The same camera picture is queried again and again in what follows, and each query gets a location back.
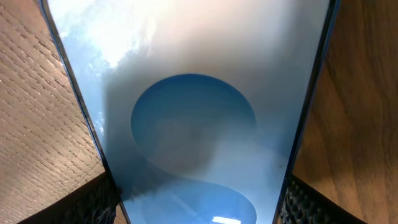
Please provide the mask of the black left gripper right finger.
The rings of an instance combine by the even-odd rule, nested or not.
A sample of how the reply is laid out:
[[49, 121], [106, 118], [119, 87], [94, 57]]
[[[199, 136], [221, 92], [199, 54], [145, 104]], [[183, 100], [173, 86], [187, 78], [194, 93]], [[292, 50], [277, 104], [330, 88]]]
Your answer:
[[278, 222], [281, 224], [365, 224], [296, 176], [289, 180]]

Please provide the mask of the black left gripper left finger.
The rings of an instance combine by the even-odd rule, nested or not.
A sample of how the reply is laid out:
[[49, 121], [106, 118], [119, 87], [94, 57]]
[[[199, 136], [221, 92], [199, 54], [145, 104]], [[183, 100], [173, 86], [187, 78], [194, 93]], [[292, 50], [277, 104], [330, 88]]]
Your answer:
[[19, 224], [113, 224], [118, 203], [118, 190], [103, 173]]

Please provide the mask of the blue Galaxy smartphone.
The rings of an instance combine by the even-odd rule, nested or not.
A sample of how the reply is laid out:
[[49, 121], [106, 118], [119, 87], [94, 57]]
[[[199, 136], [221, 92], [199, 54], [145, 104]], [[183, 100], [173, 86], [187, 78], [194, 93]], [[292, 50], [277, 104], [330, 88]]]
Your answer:
[[275, 223], [338, 1], [41, 1], [129, 223]]

